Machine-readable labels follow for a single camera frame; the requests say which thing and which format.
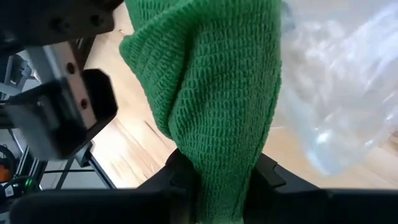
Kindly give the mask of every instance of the black cable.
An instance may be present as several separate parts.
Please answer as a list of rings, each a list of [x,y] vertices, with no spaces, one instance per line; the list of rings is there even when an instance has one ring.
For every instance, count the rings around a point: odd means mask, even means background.
[[[56,174],[56,173],[64,173],[64,172],[94,172],[95,170],[86,170],[86,169],[80,169],[80,170],[48,170],[45,171],[45,174]]]
[[[25,187],[31,187],[32,185],[39,186],[39,184],[36,183],[36,181],[31,176],[19,176],[13,178],[8,183],[4,184],[3,188],[6,189],[12,184],[24,184]]]

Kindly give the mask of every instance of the black plastic part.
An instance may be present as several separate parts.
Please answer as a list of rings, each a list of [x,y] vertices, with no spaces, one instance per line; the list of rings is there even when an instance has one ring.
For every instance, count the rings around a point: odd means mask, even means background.
[[[5,108],[22,130],[33,155],[42,160],[67,159],[97,135],[118,110],[111,81],[102,71],[82,71],[97,123],[85,130],[66,109],[65,87],[54,81],[13,97]]]
[[[194,223],[198,176],[178,150],[172,157],[134,190],[48,190],[23,197],[11,209],[11,223]]]
[[[2,0],[0,55],[17,53],[26,45],[94,37],[112,31],[113,27],[112,11],[102,1]]]
[[[23,196],[26,190],[24,184],[20,183],[12,184],[7,187],[8,190],[9,188],[12,188],[12,194],[7,195],[4,186],[0,185],[0,206],[3,206],[3,208],[9,208],[8,202]]]
[[[398,223],[397,202],[396,190],[318,189],[262,155],[252,172],[244,222]]]
[[[91,149],[93,148],[93,142],[90,141],[88,142],[85,146],[83,146],[76,154],[75,154],[75,159],[77,164],[79,164],[80,167],[88,167],[90,166],[90,163],[88,162],[91,157]]]

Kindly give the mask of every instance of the green knit fabric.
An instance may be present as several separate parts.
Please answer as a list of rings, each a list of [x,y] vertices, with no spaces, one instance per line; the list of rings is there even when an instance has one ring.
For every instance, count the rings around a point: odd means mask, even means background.
[[[242,222],[280,87],[280,0],[125,0],[120,53],[201,176],[198,221]]]

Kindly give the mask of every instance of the orange object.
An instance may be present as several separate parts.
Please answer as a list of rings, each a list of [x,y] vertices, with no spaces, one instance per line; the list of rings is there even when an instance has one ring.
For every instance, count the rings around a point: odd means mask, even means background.
[[[10,170],[0,165],[0,182],[7,182],[10,180]]]

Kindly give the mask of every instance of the metal frame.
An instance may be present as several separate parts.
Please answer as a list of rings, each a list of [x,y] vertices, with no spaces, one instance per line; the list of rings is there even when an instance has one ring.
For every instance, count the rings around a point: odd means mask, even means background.
[[[45,168],[47,167],[47,161],[40,161],[35,159],[29,151],[29,147],[26,146],[25,151],[22,153],[19,165],[16,171],[16,176],[29,176],[38,183],[41,189],[40,183],[42,181]]]
[[[17,145],[18,149],[23,153],[25,150],[23,150],[22,144],[19,142],[17,136],[15,135],[14,131],[12,129],[8,129],[8,133],[11,135],[12,140],[15,142]]]
[[[74,158],[68,159],[67,163],[65,164],[65,167],[63,168],[64,172],[62,172],[60,178],[58,179],[57,185],[55,186],[55,189],[59,190],[62,188],[63,183],[65,182],[65,179],[68,176],[68,170],[72,167]]]
[[[28,47],[26,51],[41,83],[66,81],[65,89],[69,89],[65,93],[68,109],[73,112],[76,120],[80,120],[86,129],[90,129],[96,123],[96,118],[70,43]]]
[[[90,163],[90,166],[94,169],[98,177],[102,180],[106,188],[108,189],[116,189],[115,184],[112,182],[112,180],[109,178],[109,176],[106,174],[106,172],[102,169],[101,165],[98,163],[98,161],[95,159],[95,157],[90,153],[90,158],[88,160]]]

